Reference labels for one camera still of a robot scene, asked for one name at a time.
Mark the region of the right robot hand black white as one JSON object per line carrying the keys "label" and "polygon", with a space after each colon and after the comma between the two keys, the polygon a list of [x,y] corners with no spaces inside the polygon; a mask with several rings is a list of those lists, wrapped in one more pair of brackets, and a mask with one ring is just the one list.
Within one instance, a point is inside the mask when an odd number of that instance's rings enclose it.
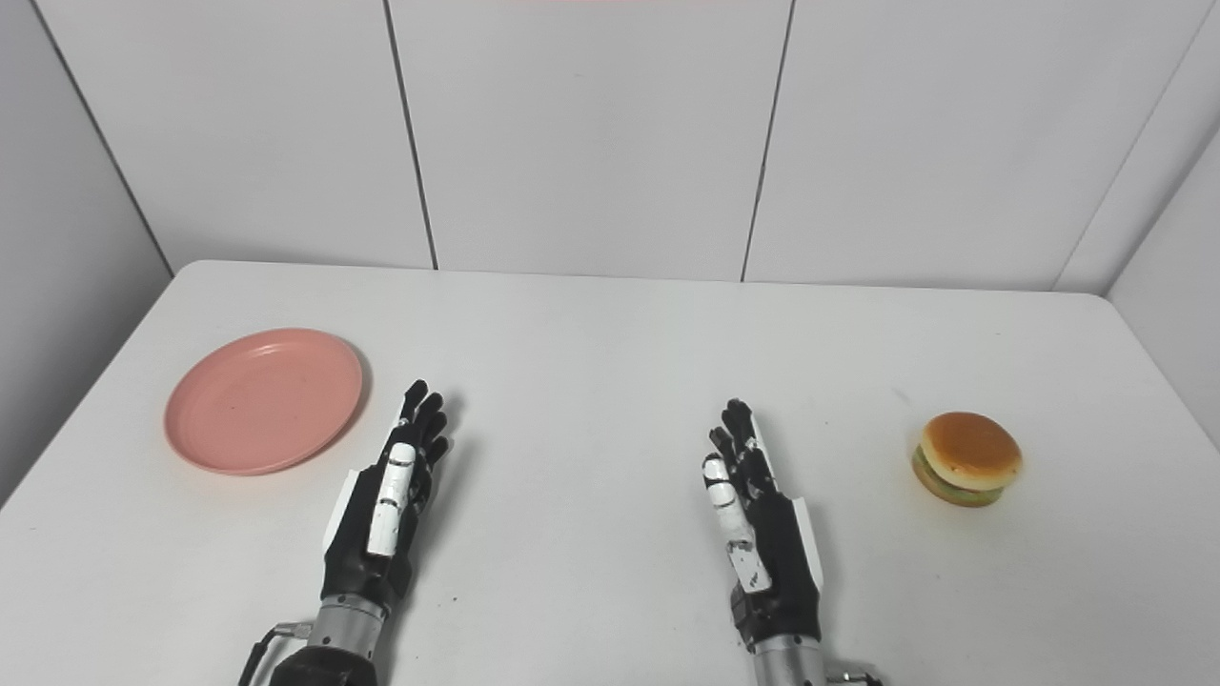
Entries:
{"label": "right robot hand black white", "polygon": [[733,624],[754,648],[776,636],[821,641],[821,568],[809,509],[776,481],[753,409],[732,398],[710,431],[702,482],[726,540]]}

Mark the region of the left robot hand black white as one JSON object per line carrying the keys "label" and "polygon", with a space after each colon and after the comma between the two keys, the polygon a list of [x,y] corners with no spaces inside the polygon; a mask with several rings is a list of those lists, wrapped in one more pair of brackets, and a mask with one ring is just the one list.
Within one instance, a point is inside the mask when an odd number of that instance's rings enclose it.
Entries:
{"label": "left robot hand black white", "polygon": [[433,469],[447,455],[443,395],[416,378],[379,457],[355,474],[325,552],[318,596],[357,596],[393,609],[405,597],[414,568],[409,552],[433,491]]}

